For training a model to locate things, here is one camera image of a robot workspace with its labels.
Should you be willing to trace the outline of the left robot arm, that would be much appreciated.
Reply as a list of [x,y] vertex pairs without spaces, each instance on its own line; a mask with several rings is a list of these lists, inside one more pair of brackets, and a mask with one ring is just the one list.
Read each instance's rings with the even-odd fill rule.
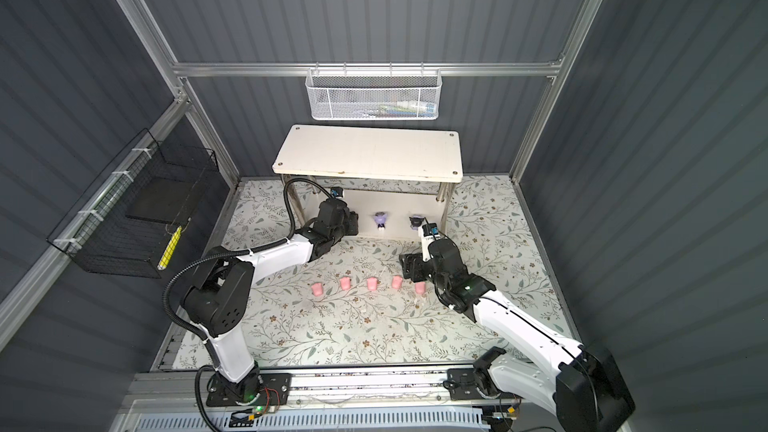
[[[316,188],[325,199],[317,215],[296,226],[289,193],[296,183]],[[285,269],[313,262],[347,236],[358,234],[358,214],[344,201],[344,189],[327,189],[306,178],[288,180],[283,200],[289,216],[284,238],[249,249],[220,248],[182,268],[168,282],[162,306],[177,326],[197,336],[213,370],[240,385],[258,375],[258,366],[240,326],[252,285]]]

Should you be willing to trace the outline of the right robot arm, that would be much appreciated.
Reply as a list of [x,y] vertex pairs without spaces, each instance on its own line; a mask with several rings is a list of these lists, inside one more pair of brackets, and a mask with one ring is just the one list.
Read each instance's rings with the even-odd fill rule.
[[465,265],[457,245],[427,236],[417,253],[399,257],[402,275],[430,282],[441,304],[496,333],[522,353],[494,346],[473,362],[471,374],[448,379],[452,390],[489,399],[515,395],[553,414],[566,431],[618,431],[636,409],[610,351],[586,347],[516,306]]

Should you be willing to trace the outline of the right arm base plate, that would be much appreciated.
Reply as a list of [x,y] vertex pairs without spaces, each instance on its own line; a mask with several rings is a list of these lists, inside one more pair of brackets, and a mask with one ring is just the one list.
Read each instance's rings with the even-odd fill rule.
[[448,369],[442,386],[448,391],[453,401],[519,399],[519,396],[508,392],[483,391],[471,367]]

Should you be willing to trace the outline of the purple striped toy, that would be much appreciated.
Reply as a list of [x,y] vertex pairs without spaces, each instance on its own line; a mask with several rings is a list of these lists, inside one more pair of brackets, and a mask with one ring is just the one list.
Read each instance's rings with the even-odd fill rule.
[[412,215],[409,217],[409,223],[412,230],[417,230],[422,226],[424,221],[425,217],[423,215]]

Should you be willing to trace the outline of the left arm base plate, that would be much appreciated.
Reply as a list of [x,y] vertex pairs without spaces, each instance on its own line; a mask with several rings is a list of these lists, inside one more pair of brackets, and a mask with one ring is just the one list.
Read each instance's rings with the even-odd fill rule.
[[251,373],[241,382],[226,380],[216,372],[206,385],[208,407],[277,407],[285,405],[293,376],[288,373]]

